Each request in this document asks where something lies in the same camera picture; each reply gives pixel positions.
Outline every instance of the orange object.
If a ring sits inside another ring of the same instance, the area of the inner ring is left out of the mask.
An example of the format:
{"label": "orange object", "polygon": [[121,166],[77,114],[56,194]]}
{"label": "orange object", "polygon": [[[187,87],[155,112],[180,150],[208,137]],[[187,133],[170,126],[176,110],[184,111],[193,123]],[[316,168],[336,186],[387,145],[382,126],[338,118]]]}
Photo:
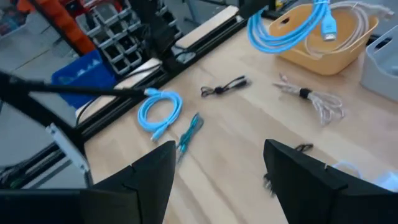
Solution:
{"label": "orange object", "polygon": [[80,30],[78,24],[58,0],[36,1],[42,7],[44,13],[49,16],[56,26],[64,31],[65,35],[81,53],[87,54],[95,49],[92,41]]}
{"label": "orange object", "polygon": [[33,7],[28,0],[19,0],[17,3],[17,8],[18,8],[18,11],[20,11],[20,12],[35,11],[35,7]]}

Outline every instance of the wooden board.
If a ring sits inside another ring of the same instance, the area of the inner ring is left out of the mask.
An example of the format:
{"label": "wooden board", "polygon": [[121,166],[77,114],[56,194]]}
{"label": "wooden board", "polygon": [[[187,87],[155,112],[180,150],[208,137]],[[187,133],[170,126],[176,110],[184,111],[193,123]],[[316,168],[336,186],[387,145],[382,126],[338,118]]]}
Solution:
{"label": "wooden board", "polygon": [[[178,141],[196,112],[205,123],[177,167],[165,223],[287,223],[277,198],[263,189],[265,139],[292,147],[314,143],[309,154],[334,164],[355,164],[367,180],[398,168],[398,104],[360,84],[363,57],[341,74],[322,77],[254,49],[246,29],[174,78],[165,90],[181,94],[179,119],[159,142],[137,122],[137,105],[85,144],[99,182],[167,140]],[[346,117],[321,128],[311,103],[272,86],[279,73],[297,85],[340,95]],[[223,85],[245,74],[248,88],[223,96],[200,96],[200,87]],[[156,104],[149,120],[166,117],[172,105]]]}
{"label": "wooden board", "polygon": [[238,11],[239,9],[236,6],[228,6],[221,12],[217,13],[217,15],[213,16],[202,25],[191,31],[189,34],[179,39],[175,45],[188,48],[196,41],[200,40],[205,34],[211,32],[213,29],[235,16]]}

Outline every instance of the blue cable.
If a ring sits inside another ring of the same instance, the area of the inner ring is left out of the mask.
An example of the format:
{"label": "blue cable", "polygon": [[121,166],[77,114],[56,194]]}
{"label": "blue cable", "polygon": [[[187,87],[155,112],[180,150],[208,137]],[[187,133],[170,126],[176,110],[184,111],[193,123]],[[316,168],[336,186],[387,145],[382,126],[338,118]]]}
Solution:
{"label": "blue cable", "polygon": [[281,37],[274,37],[268,34],[261,17],[264,9],[261,9],[250,17],[248,21],[248,38],[250,43],[261,52],[280,54],[303,41],[321,21],[321,32],[324,40],[335,40],[337,26],[335,19],[331,15],[328,0],[313,0],[313,3],[312,13],[307,20],[292,32]]}
{"label": "blue cable", "polygon": [[203,126],[205,120],[200,116],[199,113],[195,114],[191,120],[191,125],[189,126],[186,133],[182,134],[180,137],[180,142],[178,143],[177,150],[178,150],[178,157],[177,163],[183,157],[188,149],[188,145],[191,142],[193,135],[195,135]]}
{"label": "blue cable", "polygon": [[[152,141],[157,141],[163,135],[169,125],[171,125],[180,115],[182,108],[181,96],[174,91],[160,91],[155,88],[147,88],[144,92],[149,96],[148,99],[141,105],[138,110],[137,118],[141,127],[147,131],[152,132],[150,138]],[[147,121],[147,114],[149,109],[160,100],[171,100],[174,104],[172,113],[163,121],[150,123]]]}

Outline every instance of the white cable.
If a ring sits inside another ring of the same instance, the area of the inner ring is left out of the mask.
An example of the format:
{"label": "white cable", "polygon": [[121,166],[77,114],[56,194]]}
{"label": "white cable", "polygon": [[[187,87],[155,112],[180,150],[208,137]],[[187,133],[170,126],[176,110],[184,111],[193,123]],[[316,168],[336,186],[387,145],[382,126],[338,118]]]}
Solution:
{"label": "white cable", "polygon": [[335,168],[335,169],[338,169],[340,171],[343,171],[343,170],[341,170],[341,166],[346,166],[346,167],[354,170],[357,173],[357,178],[359,178],[359,179],[363,178],[361,171],[359,171],[359,169],[356,166],[352,165],[349,162],[340,161],[340,162],[336,163],[335,165],[333,165],[332,167]]}
{"label": "white cable", "polygon": [[352,34],[343,43],[331,50],[314,49],[313,47],[309,46],[308,37],[306,37],[304,40],[305,49],[314,57],[322,57],[323,54],[338,53],[346,50],[370,29],[369,16],[374,15],[383,17],[385,19],[390,19],[394,15],[394,12],[387,7],[356,1],[336,2],[330,5],[330,9],[332,11],[345,10],[349,13],[352,13],[352,15],[356,18],[356,27]]}
{"label": "white cable", "polygon": [[297,85],[289,83],[286,76],[282,74],[279,74],[279,76],[282,82],[274,83],[273,85],[279,87],[283,92],[300,97],[303,97],[303,90],[307,91],[307,93],[309,92],[305,98],[312,102],[312,105],[319,113],[322,126],[329,124],[335,117],[335,114],[340,118],[344,118],[343,102],[341,98],[329,93],[321,93],[317,91],[311,91],[306,88],[301,88]]}

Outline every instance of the blue ethernet cable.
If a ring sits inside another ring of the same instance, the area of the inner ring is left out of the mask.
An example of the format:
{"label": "blue ethernet cable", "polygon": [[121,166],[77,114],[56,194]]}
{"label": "blue ethernet cable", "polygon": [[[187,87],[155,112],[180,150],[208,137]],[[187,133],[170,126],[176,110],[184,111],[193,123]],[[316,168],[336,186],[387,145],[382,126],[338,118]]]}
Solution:
{"label": "blue ethernet cable", "polygon": [[[160,91],[155,88],[145,89],[144,94],[149,97],[138,110],[138,123],[145,131],[153,133],[150,140],[157,141],[161,135],[163,135],[167,127],[174,123],[174,121],[180,115],[182,109],[182,98],[174,91]],[[171,100],[174,105],[174,109],[171,114],[163,121],[150,123],[147,121],[148,111],[152,106],[155,105],[155,103],[160,100]]]}
{"label": "blue ethernet cable", "polygon": [[337,36],[336,21],[331,15],[329,0],[313,0],[311,15],[298,28],[281,37],[268,34],[262,23],[260,10],[249,18],[248,38],[250,43],[267,54],[280,54],[290,50],[303,41],[314,28],[321,22],[321,33],[324,41],[333,41]]}

